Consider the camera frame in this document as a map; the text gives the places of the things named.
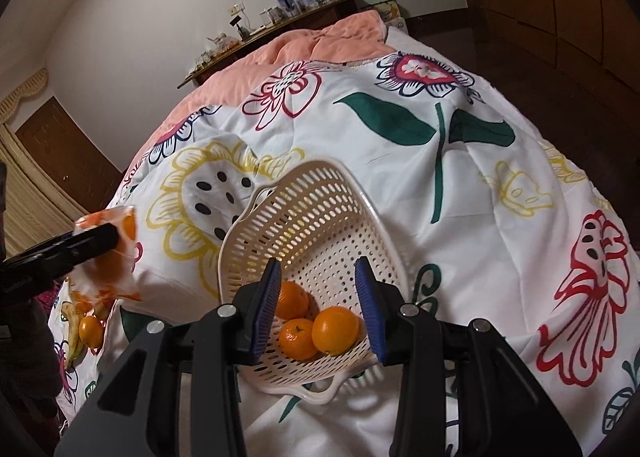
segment metal screw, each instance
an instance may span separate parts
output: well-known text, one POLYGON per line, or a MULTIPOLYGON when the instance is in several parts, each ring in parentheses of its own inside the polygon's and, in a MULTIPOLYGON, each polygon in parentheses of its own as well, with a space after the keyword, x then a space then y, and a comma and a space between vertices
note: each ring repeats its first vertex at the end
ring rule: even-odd
POLYGON ((218 316, 222 318, 228 318, 236 314, 236 306, 230 303, 226 303, 225 305, 221 305, 218 307, 218 316))
POLYGON ((406 303, 400 308, 400 314, 402 316, 415 316, 420 312, 417 305, 412 303, 406 303))
POLYGON ((478 332, 489 332, 491 330, 491 324, 484 318, 476 318, 471 325, 478 332))
POLYGON ((151 334, 158 334, 164 329, 164 322, 161 320, 153 320, 146 324, 146 331, 151 334))

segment curtain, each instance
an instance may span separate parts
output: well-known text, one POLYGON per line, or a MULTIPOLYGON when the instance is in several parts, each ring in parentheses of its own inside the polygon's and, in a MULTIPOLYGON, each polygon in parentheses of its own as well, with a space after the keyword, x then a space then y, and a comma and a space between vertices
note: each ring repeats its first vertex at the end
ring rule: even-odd
POLYGON ((7 167, 4 238, 7 256, 71 231, 87 214, 34 161, 5 122, 20 99, 39 94, 47 84, 47 70, 39 70, 0 102, 0 161, 7 167))

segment floral bedsheet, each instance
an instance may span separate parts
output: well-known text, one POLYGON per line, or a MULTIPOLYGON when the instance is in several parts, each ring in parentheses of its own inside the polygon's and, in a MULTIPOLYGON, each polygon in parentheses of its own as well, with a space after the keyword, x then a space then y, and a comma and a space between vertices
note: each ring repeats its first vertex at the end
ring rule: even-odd
MULTIPOLYGON (((150 319, 194 321, 218 304, 220 245, 252 189, 307 157, 330 156, 376 206, 412 300, 450 322, 488 318, 585 454, 600 442, 640 371, 640 262, 625 227, 587 174, 489 82, 433 49, 422 53, 293 62, 237 108, 212 102, 160 138, 111 203, 137 209, 133 275, 143 300, 119 300, 100 353, 61 366, 69 419, 150 319)), ((49 322, 61 358, 66 293, 49 322)), ((447 375, 451 454, 458 417, 447 375)), ((388 455, 398 392, 399 369, 379 366, 322 406, 241 382, 249 455, 388 455)))

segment banana peel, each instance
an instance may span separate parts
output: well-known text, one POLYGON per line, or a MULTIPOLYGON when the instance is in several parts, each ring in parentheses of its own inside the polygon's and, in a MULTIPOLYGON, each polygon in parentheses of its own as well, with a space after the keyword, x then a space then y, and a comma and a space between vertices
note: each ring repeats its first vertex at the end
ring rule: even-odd
POLYGON ((98 320, 106 321, 111 313, 111 309, 113 308, 113 302, 113 300, 100 302, 94 308, 94 316, 98 320))
POLYGON ((69 327, 67 336, 69 349, 65 355, 65 369, 69 369, 84 349, 84 344, 81 342, 78 332, 82 315, 76 312, 76 306, 72 302, 63 302, 60 306, 60 312, 66 317, 69 327))

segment perforated basket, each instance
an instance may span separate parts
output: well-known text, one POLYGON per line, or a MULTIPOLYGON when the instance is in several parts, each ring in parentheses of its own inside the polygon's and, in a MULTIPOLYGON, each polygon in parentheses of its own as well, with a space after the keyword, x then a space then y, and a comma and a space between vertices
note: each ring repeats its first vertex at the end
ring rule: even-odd
MULTIPOLYGON (((283 280, 297 282, 310 294, 308 318, 331 305, 348 307, 362 317, 353 281, 353 264, 362 255, 369 257, 378 280, 409 296, 398 254, 348 170, 337 161, 306 161, 273 185, 257 188, 227 232, 218 259, 220 298, 233 300, 238 288, 259 280, 268 259, 275 257, 282 264, 283 280)), ((348 352, 305 363, 280 351, 282 324, 274 320, 261 364, 240 367, 242 377, 263 392, 327 403, 345 379, 376 362, 362 321, 358 341, 348 352), (321 392, 302 387, 328 377, 333 380, 321 392)))

